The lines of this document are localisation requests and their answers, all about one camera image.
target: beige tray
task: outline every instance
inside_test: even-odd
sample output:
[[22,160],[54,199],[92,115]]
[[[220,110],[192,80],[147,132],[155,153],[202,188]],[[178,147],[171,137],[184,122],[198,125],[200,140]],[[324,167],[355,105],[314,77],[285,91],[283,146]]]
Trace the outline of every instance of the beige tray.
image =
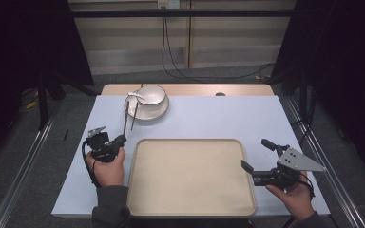
[[237,140],[141,140],[127,205],[135,217],[248,217],[256,208]]

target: gray floor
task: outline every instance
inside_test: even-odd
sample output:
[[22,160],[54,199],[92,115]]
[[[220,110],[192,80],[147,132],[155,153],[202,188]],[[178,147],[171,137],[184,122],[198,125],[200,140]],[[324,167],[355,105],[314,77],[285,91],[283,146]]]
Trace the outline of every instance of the gray floor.
[[[258,66],[238,66],[186,69],[181,70],[181,72],[190,77],[206,77],[198,79],[205,83],[256,84],[261,83],[261,80],[256,79],[259,74],[238,79],[232,79],[232,77],[244,76],[258,69]],[[271,67],[263,70],[262,75],[269,74],[271,70]],[[175,71],[172,71],[172,74],[182,77]],[[96,91],[101,91],[106,84],[114,83],[197,83],[186,78],[173,78],[164,71],[95,76],[94,80],[96,86],[90,86],[90,88]],[[288,119],[291,123],[294,122],[296,119],[287,101],[289,99],[297,100],[298,94],[296,93],[293,97],[284,97],[281,94],[280,85],[273,85],[272,88],[279,95]],[[35,157],[24,186],[20,189],[19,198],[15,201],[9,218],[3,221],[6,227],[90,226],[88,219],[63,219],[50,214],[95,101],[94,97],[88,97],[69,86],[65,85],[64,90],[67,96],[63,101],[52,101],[48,98],[49,110],[54,111],[55,107],[59,107],[59,109],[46,141],[41,146],[37,157]],[[27,103],[30,99],[29,95],[25,96],[24,103]],[[319,102],[317,102],[314,116],[313,133],[317,136],[337,176],[355,204],[357,212],[365,222],[365,163],[357,155],[352,143],[346,137],[341,137],[336,122],[331,119],[330,114]],[[25,109],[22,106],[11,130],[0,146],[0,202],[7,194],[23,164],[37,135],[38,126],[38,105],[32,109]],[[301,140],[300,128],[297,127],[294,131],[298,139]],[[314,156],[307,142],[303,144],[303,151],[308,156]],[[343,212],[344,205],[336,199],[335,193],[331,190],[325,176],[317,175],[317,177],[318,185],[332,212],[333,219],[326,217],[324,218],[326,222],[329,223],[330,227],[335,227],[333,220],[339,227],[352,227]],[[281,227],[287,219],[287,217],[252,218],[259,228]]]

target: white tabletop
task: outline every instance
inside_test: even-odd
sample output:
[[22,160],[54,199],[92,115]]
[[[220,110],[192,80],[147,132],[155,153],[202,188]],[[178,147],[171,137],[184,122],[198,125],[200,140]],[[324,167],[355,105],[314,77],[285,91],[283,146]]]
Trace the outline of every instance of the white tabletop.
[[[275,144],[290,144],[301,151],[276,96],[170,96],[169,99],[168,110],[158,120],[136,121],[130,131],[132,118],[129,117],[125,143],[125,185],[128,185],[135,146],[142,139],[236,139],[243,145],[247,161],[257,171],[276,167],[278,160],[276,152],[261,145],[261,139]],[[106,126],[105,131],[110,139],[122,134],[124,101],[125,96],[97,97],[52,215],[91,217],[91,210],[97,205],[97,196],[83,162],[82,142],[88,130],[101,126]],[[311,173],[309,178],[315,187],[315,210],[321,215],[330,214]],[[257,209],[253,216],[289,215],[284,205],[264,187],[254,187],[254,195]]]

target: hand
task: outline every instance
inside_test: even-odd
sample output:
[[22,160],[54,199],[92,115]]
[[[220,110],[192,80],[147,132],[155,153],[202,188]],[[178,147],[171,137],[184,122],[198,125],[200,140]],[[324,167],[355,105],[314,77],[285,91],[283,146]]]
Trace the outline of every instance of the hand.
[[[307,182],[304,176],[300,175],[300,180]],[[296,183],[293,187],[286,189],[286,193],[273,185],[267,185],[266,189],[284,203],[296,220],[304,220],[314,214],[310,201],[310,190],[304,184]]]
[[88,167],[90,170],[93,170],[94,164],[94,174],[96,175],[97,181],[103,187],[124,184],[124,158],[125,151],[122,147],[118,152],[117,159],[109,163],[95,161],[91,156],[91,152],[86,154]]

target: power outlet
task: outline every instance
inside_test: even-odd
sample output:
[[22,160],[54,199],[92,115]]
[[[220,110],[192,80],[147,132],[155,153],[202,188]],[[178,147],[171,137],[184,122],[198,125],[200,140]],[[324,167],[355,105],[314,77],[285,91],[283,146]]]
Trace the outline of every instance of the power outlet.
[[168,9],[168,0],[158,0],[159,9]]
[[180,0],[169,0],[168,1],[169,9],[179,9],[180,8]]

